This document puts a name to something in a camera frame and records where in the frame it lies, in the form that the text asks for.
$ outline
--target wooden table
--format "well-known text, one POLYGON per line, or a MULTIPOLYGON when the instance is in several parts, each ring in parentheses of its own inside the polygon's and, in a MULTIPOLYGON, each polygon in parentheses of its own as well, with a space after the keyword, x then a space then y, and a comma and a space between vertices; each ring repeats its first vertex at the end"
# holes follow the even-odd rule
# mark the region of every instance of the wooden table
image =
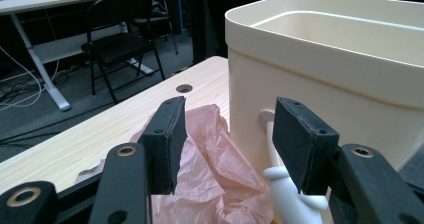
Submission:
POLYGON ((0 194, 24 182, 44 180, 60 192, 78 173, 106 158, 108 151, 126 143, 164 101, 186 97, 186 110, 216 104, 229 121, 228 61, 212 57, 156 86, 0 163, 0 194), (189 84, 193 90, 179 93, 189 84))

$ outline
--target white plastic bin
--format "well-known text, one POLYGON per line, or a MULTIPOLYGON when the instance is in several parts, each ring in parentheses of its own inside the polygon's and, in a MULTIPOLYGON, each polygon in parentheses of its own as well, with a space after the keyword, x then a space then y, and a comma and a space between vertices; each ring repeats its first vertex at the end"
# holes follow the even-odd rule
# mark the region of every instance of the white plastic bin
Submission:
POLYGON ((259 172, 271 164, 258 115, 277 96, 395 169, 423 145, 424 4, 263 0, 226 13, 226 41, 231 139, 259 172))

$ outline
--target white desk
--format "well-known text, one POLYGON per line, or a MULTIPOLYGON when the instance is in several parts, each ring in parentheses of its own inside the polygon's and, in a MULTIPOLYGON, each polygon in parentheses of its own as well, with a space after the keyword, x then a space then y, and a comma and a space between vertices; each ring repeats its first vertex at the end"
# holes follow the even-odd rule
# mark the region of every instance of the white desk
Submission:
MULTIPOLYGON (((48 43, 33 46, 29 41, 22 25, 20 24, 16 13, 26 12, 31 10, 51 8, 61 5, 69 5, 73 3, 89 1, 89 0, 2 0, 0 1, 0 15, 10 15, 12 21, 18 30, 25 47, 28 50, 32 60, 34 61, 38 71, 45 82, 45 88, 50 96, 55 101, 56 105, 62 111, 67 111, 71 108, 70 104, 59 90, 51 82, 49 75, 46 72, 43 64, 55 61, 61 58, 72 56, 81 53, 80 45, 85 41, 85 35, 77 35, 74 37, 64 38, 48 43)), ((110 35, 113 32, 119 31, 119 28, 111 28, 108 31, 97 33, 95 38, 110 35)))

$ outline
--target desk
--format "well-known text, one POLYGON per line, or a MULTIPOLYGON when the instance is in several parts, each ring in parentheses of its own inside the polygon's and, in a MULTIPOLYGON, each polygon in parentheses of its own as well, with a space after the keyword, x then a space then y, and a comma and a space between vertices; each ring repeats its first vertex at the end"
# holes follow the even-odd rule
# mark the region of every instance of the desk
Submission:
POLYGON ((0 194, 24 182, 45 180, 60 192, 79 172, 105 159, 108 151, 141 130, 164 101, 185 96, 186 110, 216 104, 229 120, 228 62, 212 57, 138 95, 0 163, 0 194), (191 92, 176 87, 189 84, 191 92))
MULTIPOLYGON (((49 75, 46 72, 43 64, 51 61, 65 58, 71 55, 81 53, 80 45, 85 42, 85 35, 81 34, 75 37, 64 38, 41 45, 33 46, 29 41, 22 25, 20 24, 16 13, 32 11, 43 8, 51 8, 61 5, 69 5, 77 2, 90 1, 90 0, 2 0, 0 1, 0 15, 10 15, 25 43, 25 47, 28 50, 32 60, 35 63, 41 77, 44 80, 45 88, 50 96, 55 101, 56 105, 62 111, 67 111, 71 108, 70 104, 62 96, 59 90, 51 82, 49 75)), ((99 32, 94 38, 101 38, 116 32, 115 29, 109 29, 106 32, 99 32)))

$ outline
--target chair leg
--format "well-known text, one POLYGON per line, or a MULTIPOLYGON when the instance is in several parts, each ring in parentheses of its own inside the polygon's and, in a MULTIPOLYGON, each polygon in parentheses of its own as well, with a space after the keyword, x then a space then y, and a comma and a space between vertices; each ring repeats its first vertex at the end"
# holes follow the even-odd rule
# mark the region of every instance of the chair leg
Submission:
POLYGON ((143 54, 141 54, 140 59, 138 60, 137 76, 140 76, 140 67, 141 67, 142 61, 143 61, 143 54))
POLYGON ((96 95, 96 88, 94 83, 94 64, 93 61, 90 59, 90 79, 91 79, 91 94, 96 95))
POLYGON ((156 48, 155 40, 152 38, 151 42, 153 45, 153 51, 155 52, 156 61, 158 62, 158 65, 159 65, 160 75, 162 76, 162 80, 165 80, 165 74, 163 73, 162 63, 160 62, 160 59, 159 59, 159 53, 158 53, 158 49, 156 48))
POLYGON ((108 78, 107 78, 107 76, 106 76, 106 72, 105 72, 105 70, 103 69, 102 64, 100 64, 100 63, 97 63, 97 64, 99 65, 100 72, 102 73, 103 79, 104 79, 104 80, 105 80, 105 82, 106 82, 107 89, 109 90, 109 93, 110 93, 110 96, 111 96, 111 97, 112 97, 112 99, 113 99, 113 102, 114 102, 115 104, 118 104, 118 100, 116 99, 115 93, 113 92, 112 86, 110 85, 109 79, 108 79, 108 78))
POLYGON ((172 42, 174 43, 175 54, 178 55, 177 42, 175 41, 174 34, 171 34, 172 42))
POLYGON ((168 22, 169 23, 169 29, 171 30, 171 38, 172 38, 172 42, 174 43, 174 48, 175 48, 175 54, 178 55, 178 48, 177 48, 177 42, 175 41, 174 38, 174 28, 172 28, 172 23, 171 21, 168 22))

